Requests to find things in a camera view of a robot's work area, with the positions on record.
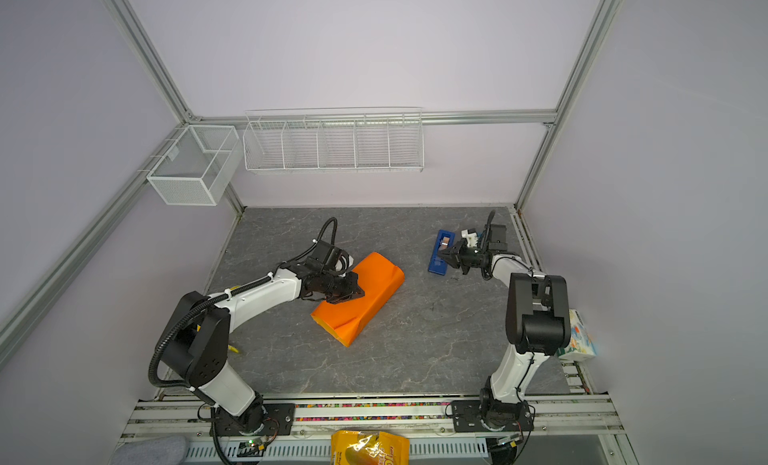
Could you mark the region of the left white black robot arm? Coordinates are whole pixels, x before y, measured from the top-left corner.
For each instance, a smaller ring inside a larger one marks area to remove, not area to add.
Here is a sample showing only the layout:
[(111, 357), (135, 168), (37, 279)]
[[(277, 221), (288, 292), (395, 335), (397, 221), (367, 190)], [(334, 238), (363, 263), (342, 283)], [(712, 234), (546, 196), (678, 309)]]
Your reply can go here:
[(365, 296), (353, 259), (336, 244), (337, 230), (338, 219), (331, 217), (307, 249), (266, 275), (218, 293), (184, 295), (155, 345), (149, 382), (186, 388), (243, 429), (259, 428), (266, 419), (263, 398), (232, 364), (233, 336), (279, 305), (340, 304)]

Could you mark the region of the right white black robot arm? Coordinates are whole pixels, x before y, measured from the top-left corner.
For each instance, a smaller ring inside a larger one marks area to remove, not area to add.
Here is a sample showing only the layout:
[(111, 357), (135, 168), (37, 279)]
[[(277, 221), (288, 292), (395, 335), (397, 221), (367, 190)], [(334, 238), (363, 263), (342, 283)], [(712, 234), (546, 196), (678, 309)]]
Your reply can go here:
[(507, 286), (505, 334), (508, 347), (480, 393), (479, 414), (500, 427), (532, 414), (525, 392), (541, 364), (570, 342), (571, 324), (566, 280), (548, 275), (509, 251), (506, 227), (490, 212), (475, 239), (471, 233), (452, 245), (439, 245), (437, 257), (464, 275), (477, 269), (488, 281)]

